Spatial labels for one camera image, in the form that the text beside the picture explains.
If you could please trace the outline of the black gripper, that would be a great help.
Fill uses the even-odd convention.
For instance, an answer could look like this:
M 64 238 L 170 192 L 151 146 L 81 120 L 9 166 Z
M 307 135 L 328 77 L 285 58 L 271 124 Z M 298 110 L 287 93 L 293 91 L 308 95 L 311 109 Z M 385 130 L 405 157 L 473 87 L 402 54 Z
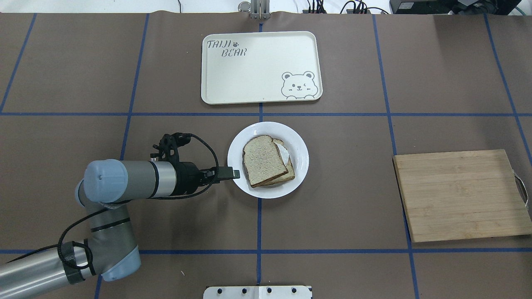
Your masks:
M 215 175 L 218 180 L 239 179 L 239 170 L 232 167 L 211 167 L 199 169 L 192 162 L 176 162 L 174 164 L 176 174 L 175 196 L 193 195 L 199 187 L 214 183 Z

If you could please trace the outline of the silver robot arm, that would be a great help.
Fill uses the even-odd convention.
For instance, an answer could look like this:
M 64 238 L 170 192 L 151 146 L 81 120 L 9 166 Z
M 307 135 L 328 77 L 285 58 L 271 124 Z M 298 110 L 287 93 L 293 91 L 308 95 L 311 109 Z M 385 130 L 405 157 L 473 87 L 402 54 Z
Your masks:
M 84 282 L 93 276 L 114 281 L 133 274 L 141 260 L 127 203 L 135 199 L 187 199 L 224 180 L 238 179 L 232 167 L 198 169 L 190 162 L 98 160 L 88 164 L 76 186 L 91 236 L 25 254 L 1 267 L 2 299 L 28 299 Z

